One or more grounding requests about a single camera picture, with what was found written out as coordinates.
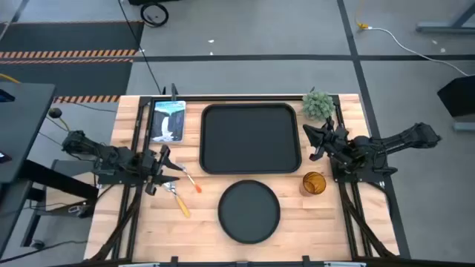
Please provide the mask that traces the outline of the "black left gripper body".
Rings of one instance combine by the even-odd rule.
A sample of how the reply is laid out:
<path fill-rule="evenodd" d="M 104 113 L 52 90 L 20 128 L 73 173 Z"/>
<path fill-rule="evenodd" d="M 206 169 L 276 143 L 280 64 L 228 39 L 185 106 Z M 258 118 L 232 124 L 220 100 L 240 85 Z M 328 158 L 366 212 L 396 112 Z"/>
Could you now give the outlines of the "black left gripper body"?
<path fill-rule="evenodd" d="M 162 145 L 159 155 L 160 158 L 157 159 L 157 152 L 152 150 L 146 150 L 144 152 L 144 171 L 146 176 L 146 187 L 145 192 L 148 195 L 154 196 L 156 193 L 156 185 L 151 182 L 151 179 L 155 176 L 165 176 L 163 175 L 163 163 L 162 159 L 164 156 L 169 156 L 170 149 L 167 145 Z"/>

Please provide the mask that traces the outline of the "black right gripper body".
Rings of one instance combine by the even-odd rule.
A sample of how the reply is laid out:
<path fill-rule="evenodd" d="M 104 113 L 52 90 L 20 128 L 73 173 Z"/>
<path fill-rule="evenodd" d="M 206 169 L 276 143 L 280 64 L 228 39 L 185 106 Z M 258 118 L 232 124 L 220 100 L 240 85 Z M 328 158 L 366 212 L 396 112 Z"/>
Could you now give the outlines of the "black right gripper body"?
<path fill-rule="evenodd" d="M 348 133 L 344 127 L 338 126 L 334 129 L 333 126 L 328 125 L 319 151 L 326 152 L 328 157 L 337 160 L 351 160 L 349 156 L 350 148 L 347 142 Z"/>

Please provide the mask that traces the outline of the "amber textured glass cup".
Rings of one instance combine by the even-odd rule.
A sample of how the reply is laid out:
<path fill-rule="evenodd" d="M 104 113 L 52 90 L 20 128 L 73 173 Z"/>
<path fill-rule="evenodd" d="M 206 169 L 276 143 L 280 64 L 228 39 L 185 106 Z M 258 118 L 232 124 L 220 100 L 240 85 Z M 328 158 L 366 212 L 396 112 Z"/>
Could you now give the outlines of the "amber textured glass cup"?
<path fill-rule="evenodd" d="M 301 195 L 311 197 L 322 194 L 327 187 L 324 176 L 318 172 L 307 173 L 299 185 Z"/>

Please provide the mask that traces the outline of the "yellow-handled metal fork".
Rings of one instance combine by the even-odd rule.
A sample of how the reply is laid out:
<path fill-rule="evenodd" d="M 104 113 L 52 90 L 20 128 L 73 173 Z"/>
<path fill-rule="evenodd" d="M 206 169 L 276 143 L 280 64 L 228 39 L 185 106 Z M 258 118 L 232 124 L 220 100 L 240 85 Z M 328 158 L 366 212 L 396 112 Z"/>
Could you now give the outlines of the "yellow-handled metal fork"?
<path fill-rule="evenodd" d="M 189 218 L 191 216 L 190 214 L 190 211 L 188 210 L 188 208 L 186 207 L 184 201 L 180 198 L 180 196 L 178 195 L 177 193 L 177 190 L 176 190 L 176 186 L 175 186 L 175 183 L 174 182 L 166 182 L 163 184 L 163 187 L 171 192 L 173 195 L 174 195 L 174 198 L 177 202 L 177 204 L 179 205 L 181 211 L 183 212 L 183 215 L 186 217 L 186 218 Z"/>

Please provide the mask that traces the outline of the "black round plate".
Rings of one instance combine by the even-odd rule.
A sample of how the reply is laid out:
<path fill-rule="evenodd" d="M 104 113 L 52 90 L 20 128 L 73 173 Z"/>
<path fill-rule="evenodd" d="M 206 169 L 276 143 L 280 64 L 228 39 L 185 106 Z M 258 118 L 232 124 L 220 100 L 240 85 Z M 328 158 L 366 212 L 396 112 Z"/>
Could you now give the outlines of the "black round plate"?
<path fill-rule="evenodd" d="M 281 218 L 274 191 L 262 182 L 247 179 L 230 185 L 217 207 L 221 228 L 234 241 L 257 244 L 270 238 Z"/>

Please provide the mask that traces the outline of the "black rectangular tray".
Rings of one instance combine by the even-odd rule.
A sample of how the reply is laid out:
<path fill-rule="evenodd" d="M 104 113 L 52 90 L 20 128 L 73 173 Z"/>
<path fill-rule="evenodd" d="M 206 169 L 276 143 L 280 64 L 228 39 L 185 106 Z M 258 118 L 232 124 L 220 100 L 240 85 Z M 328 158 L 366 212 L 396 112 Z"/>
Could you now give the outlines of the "black rectangular tray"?
<path fill-rule="evenodd" d="M 287 103 L 213 104 L 201 116 L 200 167 L 208 174 L 288 174 L 302 163 Z"/>

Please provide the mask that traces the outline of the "small green potted plant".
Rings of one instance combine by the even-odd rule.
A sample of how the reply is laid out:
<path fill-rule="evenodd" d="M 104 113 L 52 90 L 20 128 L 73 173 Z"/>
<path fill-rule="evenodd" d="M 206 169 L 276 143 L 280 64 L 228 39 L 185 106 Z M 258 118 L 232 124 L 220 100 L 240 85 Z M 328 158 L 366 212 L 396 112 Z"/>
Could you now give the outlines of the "small green potted plant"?
<path fill-rule="evenodd" d="M 303 113 L 306 118 L 324 121 L 333 115 L 335 110 L 333 98 L 324 92 L 311 91 L 303 95 Z"/>

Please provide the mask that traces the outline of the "blue picture card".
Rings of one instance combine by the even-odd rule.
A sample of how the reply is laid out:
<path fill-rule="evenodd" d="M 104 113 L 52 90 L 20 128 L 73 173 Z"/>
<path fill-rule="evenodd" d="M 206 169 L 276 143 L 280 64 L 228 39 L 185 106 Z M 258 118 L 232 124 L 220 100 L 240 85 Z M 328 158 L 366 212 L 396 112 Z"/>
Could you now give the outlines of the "blue picture card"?
<path fill-rule="evenodd" d="M 185 101 L 159 101 L 154 103 L 151 123 L 151 142 L 182 142 L 185 118 Z"/>

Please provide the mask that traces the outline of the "black box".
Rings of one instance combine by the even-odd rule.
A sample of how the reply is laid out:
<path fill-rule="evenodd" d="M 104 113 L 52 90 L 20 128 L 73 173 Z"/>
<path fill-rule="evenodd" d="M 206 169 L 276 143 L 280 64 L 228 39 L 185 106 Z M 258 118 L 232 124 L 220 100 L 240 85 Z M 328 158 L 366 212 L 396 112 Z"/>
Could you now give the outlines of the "black box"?
<path fill-rule="evenodd" d="M 475 76 L 452 80 L 437 92 L 452 117 L 475 113 Z"/>

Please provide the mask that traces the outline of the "black desk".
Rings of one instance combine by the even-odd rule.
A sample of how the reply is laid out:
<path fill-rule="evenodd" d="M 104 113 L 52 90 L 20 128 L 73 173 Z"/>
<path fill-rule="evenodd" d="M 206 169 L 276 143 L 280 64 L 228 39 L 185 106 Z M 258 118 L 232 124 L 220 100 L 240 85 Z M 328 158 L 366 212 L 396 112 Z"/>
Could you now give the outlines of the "black desk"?
<path fill-rule="evenodd" d="M 0 82 L 0 90 L 14 97 L 0 102 L 0 258 L 10 240 L 33 183 L 67 194 L 96 200 L 98 189 L 30 161 L 27 156 L 45 120 L 56 86 Z"/>

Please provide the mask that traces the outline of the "grey desk leg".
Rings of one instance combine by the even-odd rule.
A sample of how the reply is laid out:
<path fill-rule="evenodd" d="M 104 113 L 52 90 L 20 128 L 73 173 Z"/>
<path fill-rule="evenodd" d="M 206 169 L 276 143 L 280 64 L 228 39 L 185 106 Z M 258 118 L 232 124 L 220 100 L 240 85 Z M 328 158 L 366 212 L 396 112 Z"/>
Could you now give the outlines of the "grey desk leg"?
<path fill-rule="evenodd" d="M 466 26 L 466 22 L 475 16 L 475 1 L 469 4 L 461 13 L 446 22 L 420 22 L 416 25 L 419 33 L 446 33 L 475 35 L 475 24 Z"/>

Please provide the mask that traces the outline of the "black hazard-striped floor mat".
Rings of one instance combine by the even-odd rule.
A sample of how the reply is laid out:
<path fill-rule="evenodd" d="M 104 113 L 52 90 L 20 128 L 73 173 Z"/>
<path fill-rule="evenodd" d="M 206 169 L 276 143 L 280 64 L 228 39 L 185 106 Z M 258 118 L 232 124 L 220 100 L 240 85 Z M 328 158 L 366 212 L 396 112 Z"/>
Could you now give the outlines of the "black hazard-striped floor mat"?
<path fill-rule="evenodd" d="M 117 102 L 127 91 L 142 22 L 0 24 L 0 73 L 54 84 L 55 101 Z"/>

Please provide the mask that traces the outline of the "orange-handled metal spoon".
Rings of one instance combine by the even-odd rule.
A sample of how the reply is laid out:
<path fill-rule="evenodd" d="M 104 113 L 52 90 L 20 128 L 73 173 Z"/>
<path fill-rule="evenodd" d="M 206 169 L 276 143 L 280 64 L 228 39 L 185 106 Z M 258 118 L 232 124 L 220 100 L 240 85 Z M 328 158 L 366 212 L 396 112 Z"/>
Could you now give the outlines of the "orange-handled metal spoon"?
<path fill-rule="evenodd" d="M 189 181 L 194 186 L 196 192 L 200 194 L 202 192 L 202 188 L 194 181 L 194 179 L 191 177 L 191 175 L 187 171 L 186 167 L 184 165 L 179 165 L 179 167 L 181 168 L 181 171 L 188 177 Z"/>

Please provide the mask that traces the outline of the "black aluminium table frame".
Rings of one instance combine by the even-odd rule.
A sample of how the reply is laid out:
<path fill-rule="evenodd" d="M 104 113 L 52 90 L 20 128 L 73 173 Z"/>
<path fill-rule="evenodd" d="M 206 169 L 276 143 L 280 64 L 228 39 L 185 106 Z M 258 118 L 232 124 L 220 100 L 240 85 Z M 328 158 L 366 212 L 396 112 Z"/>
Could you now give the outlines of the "black aluminium table frame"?
<path fill-rule="evenodd" d="M 159 267 L 170 266 L 172 257 L 178 257 L 176 266 L 217 267 L 270 267 L 270 266 L 324 266 L 325 261 L 350 261 L 352 258 L 348 242 L 345 215 L 341 207 L 338 184 L 333 181 L 330 159 L 312 162 L 308 159 L 313 150 L 301 129 L 303 124 L 320 126 L 306 120 L 301 112 L 299 94 L 288 95 L 208 95 L 179 96 L 187 102 L 184 140 L 171 144 L 171 160 L 182 162 L 191 176 L 203 189 L 199 194 L 182 173 L 165 170 L 165 174 L 176 175 L 177 189 L 191 212 L 185 218 L 173 196 L 158 188 L 153 197 L 140 196 L 140 209 L 126 226 L 116 248 L 119 256 L 134 263 L 158 263 Z M 139 124 L 137 111 L 140 100 L 145 96 L 122 96 L 112 133 L 113 145 L 131 146 L 135 126 L 146 129 L 148 107 Z M 203 110 L 211 104 L 285 102 L 294 108 L 298 122 L 302 162 L 300 168 L 290 174 L 211 175 L 199 164 L 200 126 Z M 304 197 L 298 184 L 303 176 L 316 171 L 324 175 L 327 188 L 323 194 Z M 244 245 L 230 239 L 220 227 L 217 219 L 217 204 L 220 195 L 233 182 L 242 179 L 256 179 L 267 184 L 277 195 L 281 204 L 281 221 L 276 232 L 262 243 Z M 390 178 L 386 178 L 385 191 L 391 200 L 392 219 L 387 208 L 386 196 L 379 189 L 366 183 L 358 183 L 358 192 L 368 225 L 386 248 L 401 257 L 410 257 L 402 226 L 397 201 Z M 96 205 L 85 259 L 94 256 L 111 235 L 117 224 L 123 203 L 133 198 L 131 190 L 116 185 Z M 356 252 L 364 255 L 363 238 L 358 226 L 352 225 Z"/>

